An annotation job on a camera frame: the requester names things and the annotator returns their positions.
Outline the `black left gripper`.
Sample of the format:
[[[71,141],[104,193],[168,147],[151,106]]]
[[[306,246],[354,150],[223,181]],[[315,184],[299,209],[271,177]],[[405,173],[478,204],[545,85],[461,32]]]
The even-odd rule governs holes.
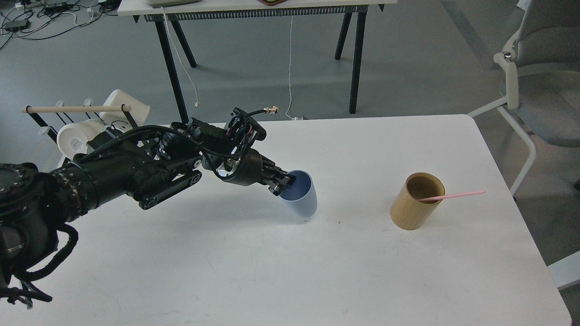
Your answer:
[[[255,149],[249,149],[245,157],[230,171],[223,168],[217,172],[226,183],[241,186],[265,184],[274,196],[279,196],[296,180],[296,176],[282,170]]]

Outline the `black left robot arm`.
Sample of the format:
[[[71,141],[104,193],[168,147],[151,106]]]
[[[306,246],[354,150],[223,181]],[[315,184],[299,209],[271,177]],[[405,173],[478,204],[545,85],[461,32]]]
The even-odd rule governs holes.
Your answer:
[[[150,209],[195,185],[199,166],[226,183],[258,183],[275,196],[286,193],[297,177],[252,148],[266,138],[254,116],[275,111],[235,108],[223,128],[198,119],[126,132],[107,128],[88,143],[90,153],[49,173],[33,163],[3,163],[1,297],[29,309],[33,300],[50,302],[33,281],[50,275],[73,251],[78,232],[71,221],[122,195]]]

